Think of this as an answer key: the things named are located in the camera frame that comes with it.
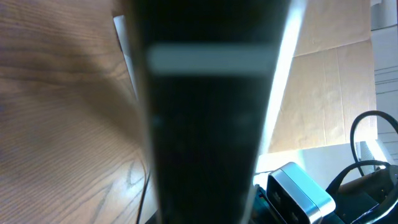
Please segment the Galaxy smartphone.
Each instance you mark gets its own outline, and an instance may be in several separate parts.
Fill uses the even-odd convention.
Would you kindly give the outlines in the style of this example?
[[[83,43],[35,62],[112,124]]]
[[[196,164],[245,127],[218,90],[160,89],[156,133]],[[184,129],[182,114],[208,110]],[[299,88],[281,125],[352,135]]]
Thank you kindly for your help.
[[[125,1],[158,223],[246,223],[307,2]]]

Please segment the white power strip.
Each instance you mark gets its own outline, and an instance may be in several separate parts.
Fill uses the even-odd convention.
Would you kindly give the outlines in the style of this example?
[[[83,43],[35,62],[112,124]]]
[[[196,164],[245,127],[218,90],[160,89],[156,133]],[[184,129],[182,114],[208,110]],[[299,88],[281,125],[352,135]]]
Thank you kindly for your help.
[[[125,17],[123,15],[121,15],[121,16],[114,17],[113,21],[114,21],[114,26],[116,29],[116,34],[118,36],[119,44],[121,47],[121,51],[123,53],[124,60],[127,65],[127,70],[128,70],[128,73],[129,73],[129,76],[131,79],[134,96],[136,99],[138,99],[136,80],[135,80],[135,76],[134,76],[133,62],[131,59],[129,39],[128,39],[128,34],[127,34],[126,20],[125,20]]]

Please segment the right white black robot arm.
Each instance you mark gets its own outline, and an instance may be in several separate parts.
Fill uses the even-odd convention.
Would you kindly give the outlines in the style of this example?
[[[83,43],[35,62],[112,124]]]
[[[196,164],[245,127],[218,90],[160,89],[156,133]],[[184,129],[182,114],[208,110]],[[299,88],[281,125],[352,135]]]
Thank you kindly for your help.
[[[397,223],[397,166],[389,165],[343,184],[345,168],[326,188],[336,203],[323,223]]]

